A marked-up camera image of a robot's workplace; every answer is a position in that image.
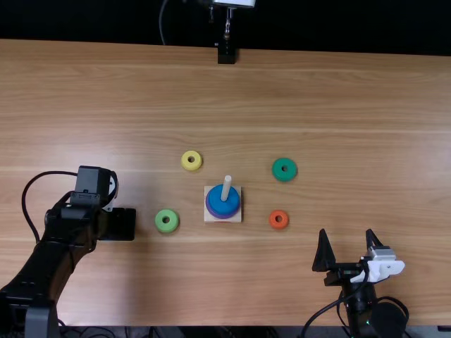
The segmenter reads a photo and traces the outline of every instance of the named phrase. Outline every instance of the wood grain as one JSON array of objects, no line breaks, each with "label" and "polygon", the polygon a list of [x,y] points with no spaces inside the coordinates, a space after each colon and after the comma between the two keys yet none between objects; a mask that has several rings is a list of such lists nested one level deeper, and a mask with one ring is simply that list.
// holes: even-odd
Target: wood grain
[{"label": "wood grain", "polygon": [[[412,325],[451,322],[451,59],[0,40],[0,285],[33,249],[20,210],[44,170],[100,165],[137,209],[137,239],[99,243],[58,303],[69,325],[302,325],[330,303],[313,273],[318,231],[340,261],[364,252],[372,228],[405,261],[377,286]],[[180,167],[184,151],[204,165]],[[276,182],[287,156],[299,175]],[[205,225],[204,185],[243,186],[244,222]],[[43,177],[27,204],[45,210],[73,177]],[[156,231],[160,208],[180,214]],[[276,208],[287,231],[268,224]],[[338,325],[335,311],[316,325]]]}]

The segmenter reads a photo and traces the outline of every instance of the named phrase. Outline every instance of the orange ring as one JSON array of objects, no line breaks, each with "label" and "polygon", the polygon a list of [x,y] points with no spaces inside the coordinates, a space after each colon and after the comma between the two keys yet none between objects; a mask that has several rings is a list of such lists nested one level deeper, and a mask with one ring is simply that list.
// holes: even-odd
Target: orange ring
[{"label": "orange ring", "polygon": [[275,210],[269,215],[269,224],[276,230],[285,229],[289,221],[288,214],[282,210]]}]

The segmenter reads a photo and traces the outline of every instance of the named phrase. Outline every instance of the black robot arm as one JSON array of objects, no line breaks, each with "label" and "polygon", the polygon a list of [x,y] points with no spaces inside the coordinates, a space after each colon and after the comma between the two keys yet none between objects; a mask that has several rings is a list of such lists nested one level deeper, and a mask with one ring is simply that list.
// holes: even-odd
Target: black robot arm
[{"label": "black robot arm", "polygon": [[346,308],[349,326],[344,322],[343,325],[349,337],[402,337],[409,320],[407,307],[389,296],[378,298],[374,285],[390,275],[400,273],[404,263],[396,260],[395,252],[389,246],[382,245],[371,229],[366,231],[366,248],[366,255],[358,263],[336,263],[326,231],[322,229],[319,232],[318,249],[311,269],[327,272],[324,284],[327,287],[339,286],[342,291],[337,301],[324,307],[307,321],[301,337],[305,337],[314,319],[330,308],[337,306],[340,315],[341,303]]},{"label": "black robot arm", "polygon": [[42,239],[37,237],[22,270],[0,290],[0,333],[60,337],[56,304],[80,259],[95,250],[97,240],[135,238],[135,209],[112,208],[117,191],[114,172],[80,166],[75,190],[47,211]]}]

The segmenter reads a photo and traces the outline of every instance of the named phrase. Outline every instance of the black cable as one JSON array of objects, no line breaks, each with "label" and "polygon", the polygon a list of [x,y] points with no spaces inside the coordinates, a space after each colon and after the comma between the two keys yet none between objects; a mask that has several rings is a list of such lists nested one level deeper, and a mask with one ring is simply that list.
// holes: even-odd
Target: black cable
[{"label": "black cable", "polygon": [[401,308],[401,310],[404,312],[404,315],[406,316],[406,321],[409,321],[409,309],[399,299],[396,299],[396,298],[390,297],[390,296],[384,296],[384,297],[377,298],[376,302],[378,303],[379,301],[382,301],[384,299],[387,299],[388,301],[392,301],[393,303],[398,305]]},{"label": "black cable", "polygon": [[[341,299],[342,296],[343,296],[343,291],[340,292],[340,295],[338,296],[338,299]],[[343,318],[341,318],[341,315],[340,315],[340,303],[337,304],[337,315],[338,315],[338,317],[340,319],[340,322],[343,324],[343,326],[345,328],[348,328],[349,326],[346,325],[345,321],[343,320]]]},{"label": "black cable", "polygon": [[364,267],[364,271],[365,271],[365,277],[363,282],[359,285],[359,287],[357,287],[353,292],[351,292],[350,294],[348,294],[346,297],[344,298],[340,298],[337,299],[336,301],[333,301],[332,303],[330,303],[327,306],[324,306],[321,310],[319,310],[318,312],[316,312],[312,317],[310,317],[310,319],[305,323],[304,327],[302,328],[301,331],[301,338],[305,338],[305,333],[307,332],[307,330],[309,329],[310,325],[313,323],[313,321],[315,319],[317,319],[320,315],[322,315],[323,313],[325,313],[326,311],[332,309],[334,306],[337,306],[337,304],[343,303],[345,301],[348,301],[349,299],[351,299],[357,292],[359,292],[363,287],[365,287],[366,283],[368,282],[368,277],[369,277],[369,268],[368,265],[366,263],[363,264]]},{"label": "black cable", "polygon": [[347,337],[352,338],[351,334],[347,331],[346,327],[342,326],[341,328],[342,328],[343,332],[346,334]]},{"label": "black cable", "polygon": [[23,212],[23,215],[25,216],[25,219],[26,219],[28,225],[30,226],[31,231],[33,231],[33,235],[35,236],[35,239],[36,239],[36,244],[38,244],[39,241],[40,241],[39,233],[36,230],[35,225],[31,221],[30,215],[28,215],[27,205],[25,203],[25,198],[27,196],[28,189],[31,187],[31,184],[33,184],[38,178],[40,178],[42,176],[46,176],[46,175],[70,175],[70,176],[77,176],[77,173],[72,173],[70,171],[44,171],[43,173],[40,173],[40,174],[34,176],[27,183],[27,185],[25,185],[25,188],[24,188],[23,193],[22,193],[22,212]]},{"label": "black cable", "polygon": [[166,45],[166,41],[165,41],[164,35],[163,35],[163,13],[164,13],[164,9],[165,9],[167,4],[168,4],[168,0],[163,0],[163,2],[161,3],[160,13],[159,13],[159,16],[158,16],[158,28],[159,28],[159,31],[160,31],[161,43],[164,46]]},{"label": "black cable", "polygon": [[116,338],[116,335],[114,334],[113,331],[111,331],[110,329],[107,329],[107,328],[105,328],[105,327],[100,327],[100,326],[88,326],[88,327],[86,327],[84,330],[81,331],[80,336],[82,336],[82,335],[83,335],[86,331],[88,331],[89,329],[105,330],[105,331],[107,331],[109,334],[111,334],[111,335],[113,336],[113,338]]},{"label": "black cable", "polygon": [[88,338],[95,338],[95,337],[105,337],[105,338],[110,338],[110,336],[107,336],[106,334],[103,334],[103,333],[93,334],[92,336],[89,336]]},{"label": "black cable", "polygon": [[152,329],[153,329],[152,334],[153,334],[153,332],[155,332],[155,333],[156,333],[156,336],[157,336],[158,338],[161,338],[160,332],[158,332],[158,328],[152,326]]}]

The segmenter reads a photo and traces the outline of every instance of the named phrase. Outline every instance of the purple ring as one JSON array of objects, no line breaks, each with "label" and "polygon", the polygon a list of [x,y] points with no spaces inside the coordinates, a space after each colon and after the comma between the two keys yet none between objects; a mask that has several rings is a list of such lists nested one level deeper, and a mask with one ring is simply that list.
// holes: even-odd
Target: purple ring
[{"label": "purple ring", "polygon": [[238,208],[234,213],[228,213],[228,214],[226,214],[226,215],[219,215],[219,214],[215,213],[215,212],[213,211],[213,209],[211,208],[211,206],[210,206],[209,195],[210,195],[210,192],[206,195],[206,198],[205,198],[205,206],[206,206],[206,209],[209,211],[209,213],[210,213],[213,217],[216,217],[216,218],[219,218],[219,219],[221,219],[221,220],[224,220],[224,219],[226,219],[226,218],[231,218],[231,217],[233,217],[233,216],[238,212],[239,208]]}]

